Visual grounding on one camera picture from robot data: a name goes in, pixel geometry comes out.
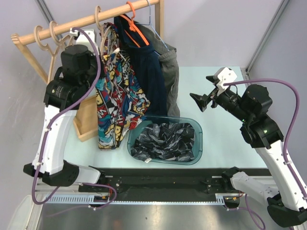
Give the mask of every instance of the clothes hanging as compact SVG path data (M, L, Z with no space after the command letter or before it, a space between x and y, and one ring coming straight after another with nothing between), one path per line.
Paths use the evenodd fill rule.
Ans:
M192 161L195 131L191 124L149 124L137 137L131 155L141 161L151 159Z
M127 131L144 119L150 102L135 77L129 55L119 49L117 28L105 23L103 30L100 52L105 74L96 84L98 146L114 149Z
M151 41L148 40L149 45L146 45L137 32L130 30L128 21L120 16L114 18L114 24L118 28L122 49L128 52L135 76L151 102L146 114L167 115L164 78Z
M160 55L158 56L162 75L164 77L164 84L167 94L167 115L180 117L180 110L177 105L178 84L179 84L179 65L177 62L177 50L171 45L166 44L169 50L165 47L163 42L155 36L155 33L144 25L135 22L145 37L147 37L153 44L154 49Z

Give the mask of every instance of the clothing tag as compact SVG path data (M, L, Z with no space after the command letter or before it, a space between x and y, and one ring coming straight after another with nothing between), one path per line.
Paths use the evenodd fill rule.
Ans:
M145 163L148 163L148 162L150 162L152 159L151 158L147 158L146 160L145 160Z

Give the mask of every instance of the light blue table surface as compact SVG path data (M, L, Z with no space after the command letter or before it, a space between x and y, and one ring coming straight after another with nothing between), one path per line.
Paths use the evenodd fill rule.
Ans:
M177 104L181 117L196 120L203 131L203 153L194 165L175 165L156 162L144 163L132 158L127 150L128 134L120 147L115 150L99 150L97 137L80 142L71 126L64 159L68 162L100 168L266 168L265 163L254 149L243 140L240 132L242 123L223 108L208 106L202 113L189 93L203 95L213 90L206 76L213 75L220 67L180 67ZM243 80L239 67L231 67L238 78ZM244 85L238 85L242 95Z

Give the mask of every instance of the navy blue garment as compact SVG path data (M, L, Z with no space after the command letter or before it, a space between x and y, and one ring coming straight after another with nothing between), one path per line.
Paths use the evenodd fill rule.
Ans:
M118 28L119 39L123 45L121 49L128 52L135 76L150 101L150 106L145 114L167 116L164 77L152 43L147 39L149 43L147 46L137 32L129 29L129 22L124 18L115 17L114 24ZM126 31L140 47L134 44Z

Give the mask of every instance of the gray metal floor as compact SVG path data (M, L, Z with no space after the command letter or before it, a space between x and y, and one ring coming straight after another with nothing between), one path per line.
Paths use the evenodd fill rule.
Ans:
M93 211L79 208L49 218L73 205L44 205L38 230L256 230L246 211L227 212L222 206L110 205ZM267 230L280 230L266 208L253 205Z

